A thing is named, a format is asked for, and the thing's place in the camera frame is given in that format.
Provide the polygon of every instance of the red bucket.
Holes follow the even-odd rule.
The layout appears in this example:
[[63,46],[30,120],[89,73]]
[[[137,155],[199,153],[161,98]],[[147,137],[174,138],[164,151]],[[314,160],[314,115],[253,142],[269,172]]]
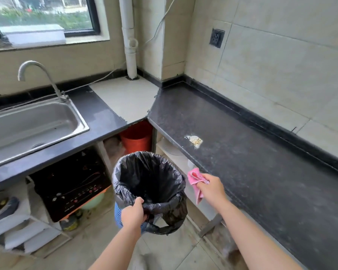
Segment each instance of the red bucket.
[[121,141],[129,153],[136,151],[151,151],[151,136],[153,133],[153,126],[147,121],[141,121],[130,126],[119,135]]

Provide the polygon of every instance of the hand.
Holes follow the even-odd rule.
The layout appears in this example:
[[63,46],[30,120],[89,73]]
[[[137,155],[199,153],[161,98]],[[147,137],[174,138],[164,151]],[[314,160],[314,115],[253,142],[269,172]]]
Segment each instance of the hand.
[[229,201],[225,195],[224,186],[219,177],[204,173],[202,174],[209,184],[199,182],[196,186],[201,190],[207,202],[220,213],[223,205]]
[[144,203],[144,200],[137,197],[133,206],[128,206],[121,211],[123,228],[134,231],[139,237],[141,234],[140,226],[147,219],[147,216],[144,215],[142,203]]

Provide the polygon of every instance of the window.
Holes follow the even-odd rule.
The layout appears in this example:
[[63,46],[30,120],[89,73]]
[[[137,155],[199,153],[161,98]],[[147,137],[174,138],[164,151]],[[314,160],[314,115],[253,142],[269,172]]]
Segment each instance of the window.
[[65,37],[100,34],[94,0],[0,0],[1,39],[8,32],[53,26],[64,29]]

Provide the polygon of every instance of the drain pipe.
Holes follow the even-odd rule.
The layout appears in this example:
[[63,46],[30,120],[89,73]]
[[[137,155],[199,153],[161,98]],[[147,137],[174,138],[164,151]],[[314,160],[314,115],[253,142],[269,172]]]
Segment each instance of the drain pipe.
[[135,39],[133,0],[119,0],[121,24],[124,37],[126,67],[130,79],[137,77],[136,52],[138,40]]

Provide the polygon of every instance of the pink cloth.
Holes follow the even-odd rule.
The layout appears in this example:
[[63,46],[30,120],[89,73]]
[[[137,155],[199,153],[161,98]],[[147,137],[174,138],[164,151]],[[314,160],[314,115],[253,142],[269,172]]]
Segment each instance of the pink cloth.
[[194,189],[196,204],[199,204],[200,201],[204,198],[204,195],[196,185],[198,182],[209,184],[209,181],[203,177],[198,168],[194,168],[190,172],[188,172],[188,180]]

